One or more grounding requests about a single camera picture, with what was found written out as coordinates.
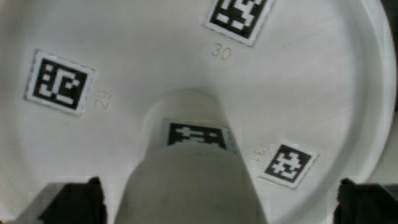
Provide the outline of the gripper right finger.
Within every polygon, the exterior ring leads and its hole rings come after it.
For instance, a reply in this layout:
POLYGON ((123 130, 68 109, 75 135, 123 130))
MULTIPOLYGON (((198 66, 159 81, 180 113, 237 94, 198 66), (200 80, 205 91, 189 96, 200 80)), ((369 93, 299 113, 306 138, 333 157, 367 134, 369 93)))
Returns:
POLYGON ((335 224, 398 224, 398 184, 342 180, 335 224))

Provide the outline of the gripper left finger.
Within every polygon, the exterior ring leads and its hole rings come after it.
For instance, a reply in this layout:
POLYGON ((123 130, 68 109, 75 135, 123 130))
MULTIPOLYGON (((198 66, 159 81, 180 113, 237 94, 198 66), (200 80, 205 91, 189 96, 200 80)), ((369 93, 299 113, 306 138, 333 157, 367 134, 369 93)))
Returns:
POLYGON ((102 180, 51 183, 15 224, 107 224, 107 205, 102 180))

